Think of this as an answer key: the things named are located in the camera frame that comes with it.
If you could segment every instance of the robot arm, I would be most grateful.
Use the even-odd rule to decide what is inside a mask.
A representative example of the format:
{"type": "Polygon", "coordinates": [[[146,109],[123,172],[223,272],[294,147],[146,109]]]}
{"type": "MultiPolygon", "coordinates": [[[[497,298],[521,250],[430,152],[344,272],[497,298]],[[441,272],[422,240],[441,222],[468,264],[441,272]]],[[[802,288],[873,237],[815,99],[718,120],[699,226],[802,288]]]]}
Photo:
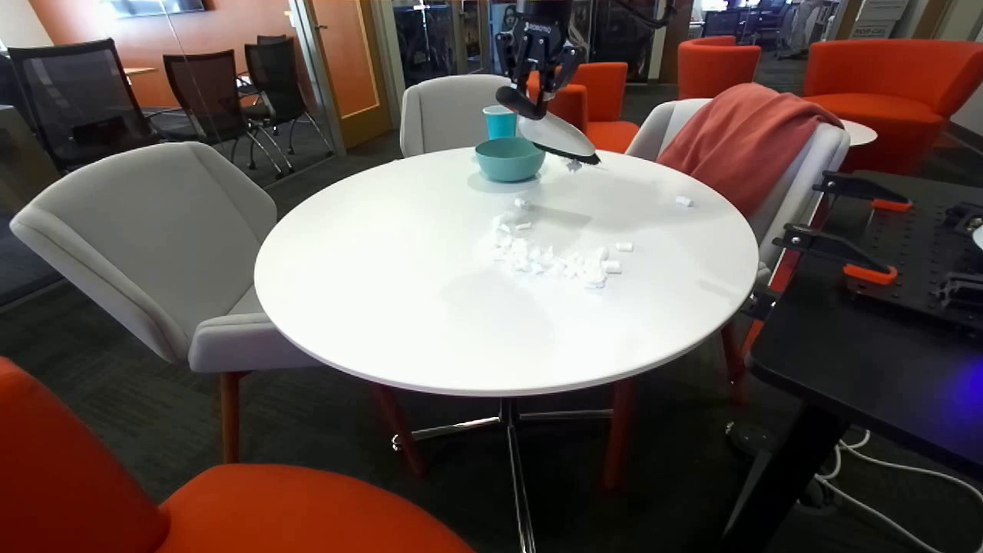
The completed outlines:
{"type": "Polygon", "coordinates": [[[567,41],[570,9],[570,0],[519,0],[513,33],[502,41],[513,86],[497,90],[496,99],[519,114],[519,133],[540,150],[574,162],[598,162],[590,137],[547,109],[547,100],[574,78],[583,58],[567,41]],[[536,99],[524,90],[532,69],[540,78],[536,99]]]}

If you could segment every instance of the cable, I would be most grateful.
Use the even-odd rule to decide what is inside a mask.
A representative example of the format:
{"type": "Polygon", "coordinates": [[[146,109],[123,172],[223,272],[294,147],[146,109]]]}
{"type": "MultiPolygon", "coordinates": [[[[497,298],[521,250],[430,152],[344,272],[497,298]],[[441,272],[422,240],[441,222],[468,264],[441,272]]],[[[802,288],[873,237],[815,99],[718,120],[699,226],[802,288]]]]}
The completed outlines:
{"type": "Polygon", "coordinates": [[[927,550],[927,553],[941,553],[937,548],[930,548],[927,539],[923,539],[915,530],[903,529],[898,518],[890,518],[887,512],[857,499],[855,494],[843,491],[833,480],[843,473],[843,451],[866,460],[866,463],[875,463],[875,467],[887,467],[887,471],[900,471],[900,473],[920,473],[920,476],[933,476],[933,480],[942,480],[942,481],[952,481],[965,491],[971,491],[979,507],[983,507],[983,491],[959,476],[950,476],[950,473],[941,473],[941,471],[927,471],[927,467],[915,467],[915,463],[898,463],[898,460],[884,460],[884,456],[873,456],[866,451],[860,451],[866,443],[870,443],[870,431],[863,431],[863,436],[857,443],[849,443],[849,440],[838,440],[838,444],[833,447],[833,467],[827,473],[818,473],[815,480],[831,489],[833,494],[838,494],[843,499],[855,505],[857,510],[881,518],[884,526],[890,526],[898,535],[909,537],[915,548],[927,550]]]}

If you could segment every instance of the door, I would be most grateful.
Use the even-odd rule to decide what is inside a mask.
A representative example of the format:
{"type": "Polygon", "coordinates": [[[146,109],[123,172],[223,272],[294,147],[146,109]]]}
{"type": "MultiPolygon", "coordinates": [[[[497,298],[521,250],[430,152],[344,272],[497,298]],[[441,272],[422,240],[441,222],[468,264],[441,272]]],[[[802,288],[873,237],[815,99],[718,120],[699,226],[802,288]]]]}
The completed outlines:
{"type": "Polygon", "coordinates": [[[371,0],[313,0],[344,147],[393,130],[371,0]]]}

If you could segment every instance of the white chair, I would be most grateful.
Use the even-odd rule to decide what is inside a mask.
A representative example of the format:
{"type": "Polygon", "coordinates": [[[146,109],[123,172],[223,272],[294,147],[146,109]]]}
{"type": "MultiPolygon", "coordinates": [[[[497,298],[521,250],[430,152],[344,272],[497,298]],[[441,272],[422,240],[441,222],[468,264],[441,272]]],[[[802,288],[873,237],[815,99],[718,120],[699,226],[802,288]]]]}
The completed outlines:
{"type": "Polygon", "coordinates": [[[241,375],[313,365],[263,315],[253,261],[275,200],[215,147],[155,143],[37,192],[11,232],[167,362],[222,375],[222,451],[241,451],[241,375]]]}
{"type": "MultiPolygon", "coordinates": [[[[633,143],[627,147],[631,156],[653,160],[661,150],[671,147],[675,133],[706,103],[709,99],[683,99],[659,103],[633,143]]],[[[770,186],[765,203],[750,215],[750,226],[758,237],[763,268],[774,268],[779,250],[774,237],[782,232],[782,224],[805,224],[819,200],[815,185],[819,185],[822,172],[837,172],[851,147],[844,130],[819,123],[815,136],[805,142],[798,156],[788,166],[779,182],[770,186]]]]}
{"type": "Polygon", "coordinates": [[[449,75],[409,86],[400,120],[402,156],[480,143],[482,108],[496,103],[496,93],[508,83],[497,75],[449,75]]]}

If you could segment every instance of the chair leg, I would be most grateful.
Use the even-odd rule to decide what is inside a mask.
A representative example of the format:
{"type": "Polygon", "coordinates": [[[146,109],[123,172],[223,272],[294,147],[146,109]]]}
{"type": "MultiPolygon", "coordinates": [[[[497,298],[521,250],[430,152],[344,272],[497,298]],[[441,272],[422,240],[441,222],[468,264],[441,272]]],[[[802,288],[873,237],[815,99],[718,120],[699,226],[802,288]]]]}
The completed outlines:
{"type": "Polygon", "coordinates": [[[606,491],[614,491],[621,485],[631,434],[636,422],[638,406],[638,383],[636,381],[617,381],[614,383],[614,406],[611,406],[611,436],[607,436],[607,456],[606,456],[606,491]]]}
{"type": "Polygon", "coordinates": [[[422,460],[419,443],[411,440],[411,428],[409,428],[393,389],[390,387],[371,387],[371,396],[375,396],[375,406],[379,406],[381,417],[388,422],[388,431],[393,436],[400,436],[402,460],[409,463],[409,471],[416,476],[422,476],[425,473],[425,460],[422,460]]]}
{"type": "Polygon", "coordinates": [[[241,381],[243,373],[222,375],[222,460],[241,460],[241,381]]]}
{"type": "Polygon", "coordinates": [[[747,362],[744,362],[744,347],[738,341],[734,323],[726,323],[718,335],[726,341],[726,369],[727,369],[731,400],[738,406],[747,406],[747,389],[744,389],[747,362]]]}

